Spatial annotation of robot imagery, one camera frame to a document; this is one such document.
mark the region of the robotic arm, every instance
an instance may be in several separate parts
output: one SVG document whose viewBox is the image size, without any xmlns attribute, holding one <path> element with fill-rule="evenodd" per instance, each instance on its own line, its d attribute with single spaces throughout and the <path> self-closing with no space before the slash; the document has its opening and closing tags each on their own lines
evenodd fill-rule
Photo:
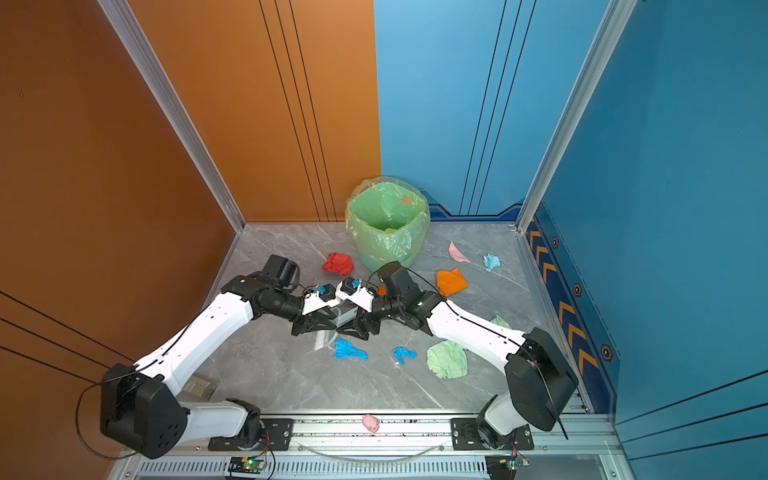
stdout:
<svg viewBox="0 0 768 480">
<path fill-rule="evenodd" d="M 526 334 L 472 315 L 437 292 L 421 291 L 397 262 L 379 269 L 383 296 L 352 277 L 294 296 L 299 273 L 294 262 L 272 255 L 260 272 L 233 278 L 164 345 L 131 367 L 117 364 L 107 371 L 101 387 L 102 433 L 148 458 L 195 439 L 227 437 L 235 447 L 254 445 L 263 428 L 257 407 L 236 399 L 185 403 L 175 396 L 224 340 L 264 313 L 291 321 L 293 335 L 337 329 L 365 340 L 379 333 L 381 320 L 393 319 L 477 353 L 507 376 L 509 393 L 491 399 L 476 420 L 479 435 L 492 448 L 504 445 L 525 423 L 551 430 L 578 384 L 546 332 L 536 328 Z M 329 307 L 344 301 L 355 303 L 358 312 L 337 328 Z"/>
</svg>

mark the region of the orange wall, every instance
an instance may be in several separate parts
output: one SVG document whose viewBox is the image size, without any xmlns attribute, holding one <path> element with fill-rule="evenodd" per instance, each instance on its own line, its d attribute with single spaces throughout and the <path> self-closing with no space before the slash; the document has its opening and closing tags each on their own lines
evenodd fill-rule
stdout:
<svg viewBox="0 0 768 480">
<path fill-rule="evenodd" d="M 97 2 L 3 2 L 0 44 L 0 290 L 136 359 L 194 318 L 233 231 Z M 0 317 L 130 364 L 1 296 Z M 6 323 L 0 346 L 87 379 L 106 370 Z M 3 350 L 0 378 L 0 476 L 106 472 L 74 434 L 87 382 Z M 98 389 L 81 421 L 118 452 L 98 432 Z"/>
<path fill-rule="evenodd" d="M 342 220 L 381 174 L 372 0 L 130 5 L 247 221 Z"/>
</svg>

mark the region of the plastic bag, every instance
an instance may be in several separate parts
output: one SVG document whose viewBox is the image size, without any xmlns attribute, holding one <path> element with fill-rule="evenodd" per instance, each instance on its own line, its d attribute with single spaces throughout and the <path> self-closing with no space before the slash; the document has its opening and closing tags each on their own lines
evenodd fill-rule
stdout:
<svg viewBox="0 0 768 480">
<path fill-rule="evenodd" d="M 395 178 L 363 181 L 346 203 L 346 231 L 371 271 L 394 260 L 410 266 L 428 229 L 427 199 Z"/>
</svg>

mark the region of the gray marble floor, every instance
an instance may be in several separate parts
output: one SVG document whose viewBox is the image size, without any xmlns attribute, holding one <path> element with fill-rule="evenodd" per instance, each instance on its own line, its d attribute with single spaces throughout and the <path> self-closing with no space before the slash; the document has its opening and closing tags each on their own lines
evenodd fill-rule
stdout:
<svg viewBox="0 0 768 480">
<path fill-rule="evenodd" d="M 451 297 L 458 305 L 486 319 L 499 315 L 514 329 L 539 326 L 552 333 L 535 309 L 511 235 L 501 223 L 433 222 L 412 268 L 432 281 L 438 270 L 459 268 L 469 288 Z M 450 258 L 451 241 L 471 264 Z M 359 262 L 343 223 L 249 224 L 221 283 L 260 270 L 271 253 L 296 261 L 304 285 L 338 281 L 338 275 L 322 271 L 334 252 L 352 257 L 354 275 L 368 278 L 370 271 Z M 487 253 L 502 262 L 490 273 L 482 264 Z M 313 351 L 315 333 L 295 337 L 290 330 L 286 320 L 265 315 L 232 335 L 197 371 L 218 384 L 211 401 L 236 397 L 268 412 L 432 408 L 477 412 L 492 395 L 507 389 L 504 375 L 471 352 L 467 352 L 467 376 L 437 378 L 427 368 L 426 350 L 442 339 L 398 323 L 383 322 L 381 333 L 367 342 L 346 338 L 368 354 L 367 361 L 334 359 L 335 342 Z M 399 364 L 392 354 L 398 346 L 415 350 L 418 356 Z"/>
</svg>

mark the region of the orange chevron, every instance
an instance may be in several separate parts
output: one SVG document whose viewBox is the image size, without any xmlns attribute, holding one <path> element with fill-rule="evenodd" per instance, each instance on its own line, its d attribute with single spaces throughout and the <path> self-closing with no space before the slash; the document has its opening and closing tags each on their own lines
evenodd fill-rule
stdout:
<svg viewBox="0 0 768 480">
<path fill-rule="evenodd" d="M 544 247 L 536 247 L 536 265 L 541 265 L 541 254 L 542 253 L 549 253 L 549 250 L 547 250 Z"/>
<path fill-rule="evenodd" d="M 531 250 L 533 250 L 533 237 L 541 237 L 541 232 L 531 232 Z"/>
<path fill-rule="evenodd" d="M 568 312 L 573 313 L 576 315 L 576 312 L 574 311 L 574 307 L 568 305 L 566 302 L 560 302 L 560 324 L 563 324 L 563 310 L 567 310 Z"/>
<path fill-rule="evenodd" d="M 574 333 L 585 340 L 587 339 L 587 336 L 584 335 L 584 330 L 574 326 L 573 323 L 568 325 L 568 345 L 570 345 L 571 348 L 573 348 L 574 345 Z"/>
<path fill-rule="evenodd" d="M 598 361 L 592 358 L 592 355 L 589 353 L 586 353 L 584 350 L 579 349 L 578 350 L 578 371 L 580 374 L 584 375 L 584 361 L 587 360 L 589 363 L 594 365 L 596 369 L 599 369 Z"/>
<path fill-rule="evenodd" d="M 547 284 L 547 270 L 552 270 L 553 272 L 558 271 L 558 269 L 554 268 L 554 265 L 551 263 L 544 262 L 544 285 Z"/>
</svg>

